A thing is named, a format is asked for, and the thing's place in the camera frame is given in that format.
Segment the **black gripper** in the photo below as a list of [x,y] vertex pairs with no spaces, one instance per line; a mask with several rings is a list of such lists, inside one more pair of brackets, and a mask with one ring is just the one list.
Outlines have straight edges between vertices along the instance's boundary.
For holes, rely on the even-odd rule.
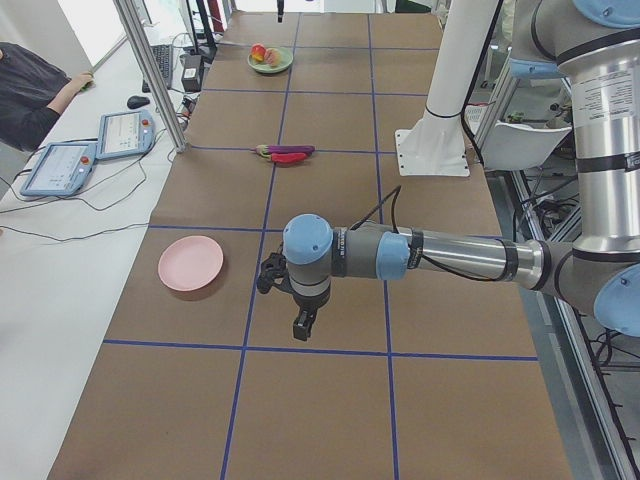
[[317,311],[328,303],[330,293],[322,292],[318,295],[306,296],[295,292],[293,299],[299,307],[298,315],[292,325],[293,337],[299,341],[308,341],[312,336]]

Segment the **person's hand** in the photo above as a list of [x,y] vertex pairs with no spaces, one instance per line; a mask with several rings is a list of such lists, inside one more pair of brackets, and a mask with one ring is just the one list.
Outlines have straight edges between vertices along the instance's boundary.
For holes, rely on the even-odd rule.
[[86,91],[94,86],[94,76],[91,72],[83,72],[72,79],[77,92]]

